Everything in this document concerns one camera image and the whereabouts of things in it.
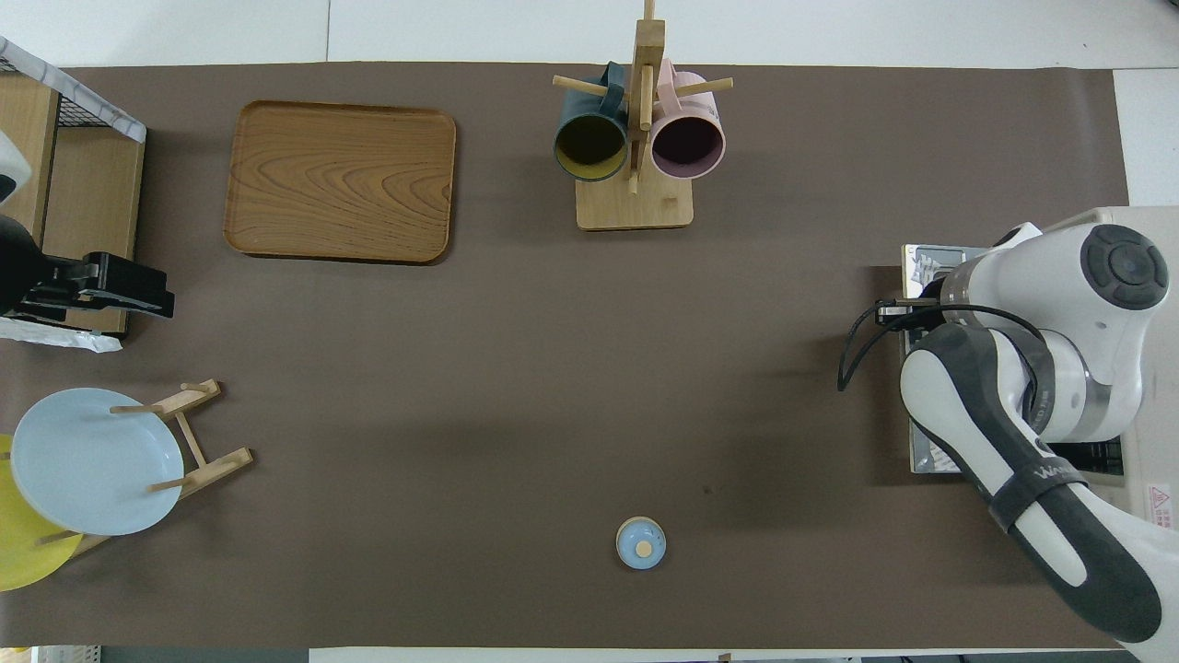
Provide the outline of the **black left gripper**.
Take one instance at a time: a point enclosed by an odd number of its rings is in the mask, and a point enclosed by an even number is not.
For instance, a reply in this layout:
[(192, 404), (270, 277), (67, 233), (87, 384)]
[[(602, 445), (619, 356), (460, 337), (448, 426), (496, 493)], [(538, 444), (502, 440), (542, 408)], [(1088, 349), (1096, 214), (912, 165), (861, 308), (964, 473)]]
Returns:
[(5, 319), (62, 322), (70, 309), (116, 308), (173, 319), (174, 294), (163, 270), (113, 252), (86, 252), (83, 260), (46, 255), (17, 221), (1, 221), (1, 314)]

